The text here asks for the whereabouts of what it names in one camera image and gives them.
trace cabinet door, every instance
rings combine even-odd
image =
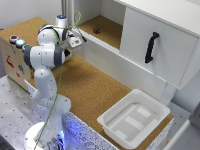
[[[146,64],[145,56],[153,32],[159,37],[154,40],[153,60]],[[127,8],[120,54],[179,86],[197,40],[193,35]]]

